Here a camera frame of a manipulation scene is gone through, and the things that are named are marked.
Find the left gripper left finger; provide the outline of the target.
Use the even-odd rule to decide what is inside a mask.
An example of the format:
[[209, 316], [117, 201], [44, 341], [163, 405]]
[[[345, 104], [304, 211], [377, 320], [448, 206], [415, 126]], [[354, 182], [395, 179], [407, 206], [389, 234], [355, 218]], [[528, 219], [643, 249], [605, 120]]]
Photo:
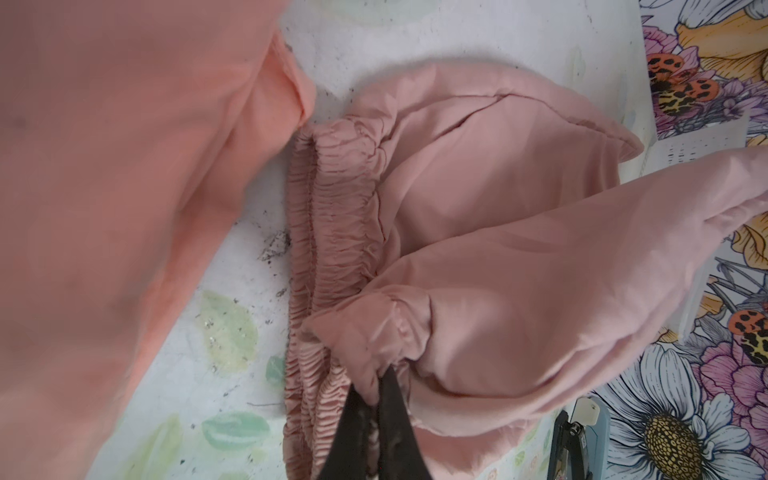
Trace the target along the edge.
[[374, 409], [350, 386], [318, 480], [365, 480]]

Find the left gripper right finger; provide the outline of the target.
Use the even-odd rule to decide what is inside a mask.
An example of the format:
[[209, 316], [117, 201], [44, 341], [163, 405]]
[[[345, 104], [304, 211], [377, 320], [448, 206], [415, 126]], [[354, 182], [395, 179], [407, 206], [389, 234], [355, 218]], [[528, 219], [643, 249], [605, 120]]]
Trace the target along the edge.
[[393, 367], [389, 367], [379, 381], [377, 424], [378, 478], [431, 480], [432, 476], [421, 455]]

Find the dusty pink garment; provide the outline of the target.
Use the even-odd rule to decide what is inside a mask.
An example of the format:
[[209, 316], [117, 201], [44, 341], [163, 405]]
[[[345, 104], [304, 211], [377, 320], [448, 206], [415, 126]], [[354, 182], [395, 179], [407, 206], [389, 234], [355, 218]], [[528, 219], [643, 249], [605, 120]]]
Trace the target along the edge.
[[767, 209], [767, 151], [628, 183], [640, 140], [500, 63], [424, 64], [296, 138], [284, 462], [325, 465], [349, 391], [398, 374], [436, 479], [626, 369], [732, 231]]

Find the peach graphic t-shirt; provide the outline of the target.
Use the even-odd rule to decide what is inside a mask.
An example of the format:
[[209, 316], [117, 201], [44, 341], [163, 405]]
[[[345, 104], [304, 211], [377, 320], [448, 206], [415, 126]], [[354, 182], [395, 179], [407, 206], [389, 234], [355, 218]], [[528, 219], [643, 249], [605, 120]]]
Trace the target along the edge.
[[282, 1], [1, 5], [1, 475], [81, 479], [312, 113]]

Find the white plastic laundry basket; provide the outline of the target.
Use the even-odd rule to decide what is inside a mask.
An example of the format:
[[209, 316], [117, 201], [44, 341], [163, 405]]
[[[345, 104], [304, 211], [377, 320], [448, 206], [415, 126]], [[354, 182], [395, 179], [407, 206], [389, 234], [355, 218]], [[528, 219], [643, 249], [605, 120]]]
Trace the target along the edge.
[[629, 161], [628, 166], [620, 167], [621, 182], [626, 183], [718, 151], [744, 147], [747, 143], [748, 124], [749, 114], [745, 114], [737, 120], [706, 126], [663, 140], [651, 140], [639, 157]]

